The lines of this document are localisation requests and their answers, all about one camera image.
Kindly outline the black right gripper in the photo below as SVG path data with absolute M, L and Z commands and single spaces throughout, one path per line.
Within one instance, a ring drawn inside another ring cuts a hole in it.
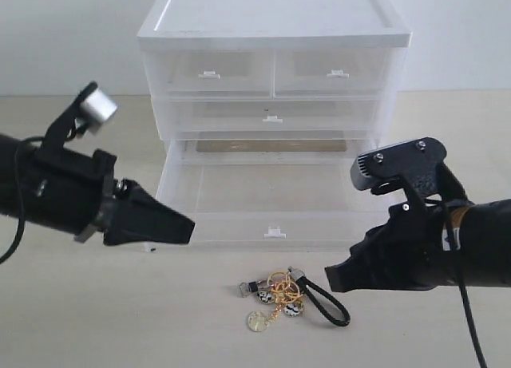
M 424 212 L 394 205 L 388 220 L 366 232 L 348 257 L 324 267 L 333 292 L 355 290 L 429 291 L 455 284 L 455 257 L 446 221 L 455 209 L 453 200 L 427 200 Z

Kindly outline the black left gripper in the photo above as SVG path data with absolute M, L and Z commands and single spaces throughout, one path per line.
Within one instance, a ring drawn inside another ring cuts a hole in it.
M 195 222 L 153 198 L 136 181 L 114 187 L 117 157 L 101 149 L 93 155 L 43 144 L 27 168 L 27 219 L 63 231 L 84 243 L 103 232 L 103 244 L 186 245 Z

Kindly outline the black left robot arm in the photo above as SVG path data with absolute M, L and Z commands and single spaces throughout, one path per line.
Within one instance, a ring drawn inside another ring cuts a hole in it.
M 73 235 L 85 243 L 184 245 L 193 220 L 149 195 L 135 180 L 114 176 L 116 156 L 60 147 L 49 150 L 1 137 L 1 213 Z

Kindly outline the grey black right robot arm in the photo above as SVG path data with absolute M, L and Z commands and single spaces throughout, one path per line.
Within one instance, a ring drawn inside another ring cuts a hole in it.
M 449 196 L 442 206 L 403 206 L 390 206 L 384 224 L 326 267 L 333 291 L 428 291 L 457 285 L 458 268 L 468 287 L 509 287 L 509 200 Z

